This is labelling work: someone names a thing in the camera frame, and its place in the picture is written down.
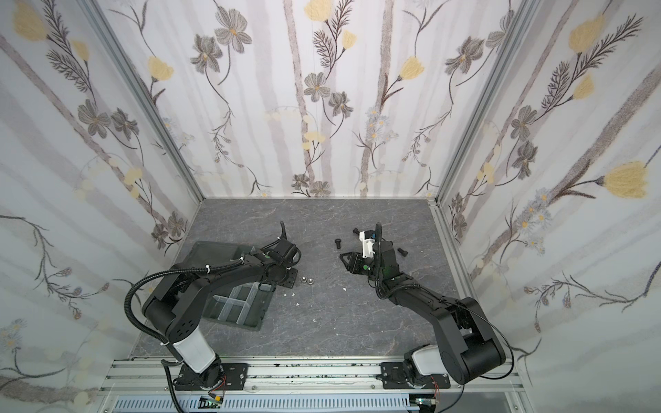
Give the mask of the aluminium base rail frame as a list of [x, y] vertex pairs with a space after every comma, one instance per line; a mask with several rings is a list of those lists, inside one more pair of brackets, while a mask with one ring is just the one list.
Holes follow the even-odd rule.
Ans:
[[509, 366], [461, 385], [441, 374], [419, 383], [404, 377], [404, 355], [432, 340], [428, 327], [394, 329], [203, 327], [225, 363], [228, 381], [213, 393], [169, 393], [163, 352], [149, 340], [115, 361], [96, 412], [530, 412], [518, 373]]

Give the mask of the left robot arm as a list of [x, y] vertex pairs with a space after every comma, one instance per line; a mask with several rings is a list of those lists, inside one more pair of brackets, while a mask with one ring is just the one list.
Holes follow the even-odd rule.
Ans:
[[182, 364], [185, 385], [213, 390], [227, 381], [200, 323], [212, 297], [244, 284], [292, 287], [300, 249], [287, 239], [258, 248], [199, 241], [183, 261], [136, 282], [124, 299], [128, 321]]

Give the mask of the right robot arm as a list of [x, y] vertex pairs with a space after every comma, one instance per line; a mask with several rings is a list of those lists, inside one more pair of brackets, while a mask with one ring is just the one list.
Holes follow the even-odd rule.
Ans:
[[390, 242], [376, 244], [372, 257], [346, 252], [339, 258], [349, 273], [368, 277], [380, 299], [430, 323], [442, 366], [455, 382], [465, 385], [506, 362], [496, 329], [479, 303], [470, 297], [454, 299], [436, 293], [401, 271]]

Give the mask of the green compartment organizer box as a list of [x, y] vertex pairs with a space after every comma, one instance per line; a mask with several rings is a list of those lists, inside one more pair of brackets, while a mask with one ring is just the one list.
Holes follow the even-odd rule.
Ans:
[[[210, 267], [220, 266], [254, 250], [246, 244], [196, 241], [179, 264], [184, 268], [201, 268], [207, 264]], [[202, 317], [220, 325], [259, 331], [274, 292], [272, 285], [260, 282], [220, 290], [208, 300]]]

